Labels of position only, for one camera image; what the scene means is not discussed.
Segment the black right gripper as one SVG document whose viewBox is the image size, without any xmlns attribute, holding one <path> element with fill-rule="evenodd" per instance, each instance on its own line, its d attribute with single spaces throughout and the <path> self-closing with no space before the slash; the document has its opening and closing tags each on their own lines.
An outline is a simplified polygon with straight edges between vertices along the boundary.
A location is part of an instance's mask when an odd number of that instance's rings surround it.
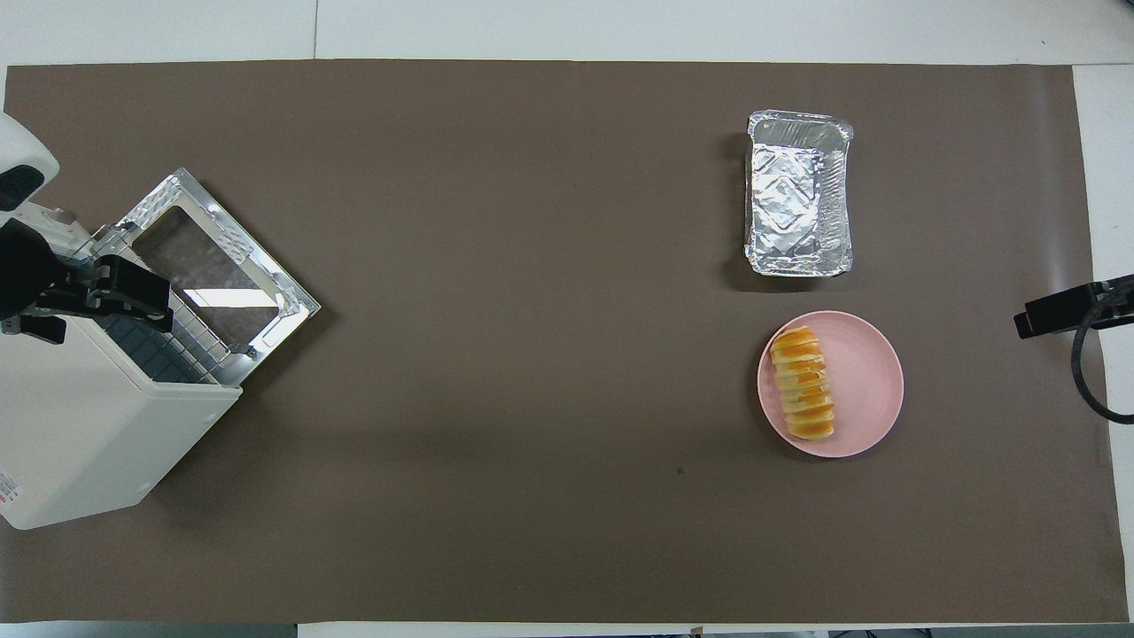
<svg viewBox="0 0 1134 638">
<path fill-rule="evenodd" d="M 1114 277 L 1026 301 L 1023 311 L 1014 315 L 1018 338 L 1076 330 L 1095 301 L 1098 331 L 1133 323 L 1133 279 L 1132 274 Z"/>
</svg>

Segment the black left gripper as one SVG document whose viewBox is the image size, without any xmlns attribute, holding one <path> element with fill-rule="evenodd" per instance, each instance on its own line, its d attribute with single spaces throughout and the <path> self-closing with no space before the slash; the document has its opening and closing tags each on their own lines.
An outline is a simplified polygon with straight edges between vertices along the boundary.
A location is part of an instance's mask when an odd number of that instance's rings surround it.
<svg viewBox="0 0 1134 638">
<path fill-rule="evenodd" d="M 88 286 L 76 277 L 88 258 L 67 257 L 52 249 L 44 235 L 24 222 L 5 222 L 1 230 L 3 333 L 65 342 L 70 316 L 126 316 L 156 332 L 174 331 L 170 283 L 120 255 L 94 261 L 93 301 Z"/>
</svg>

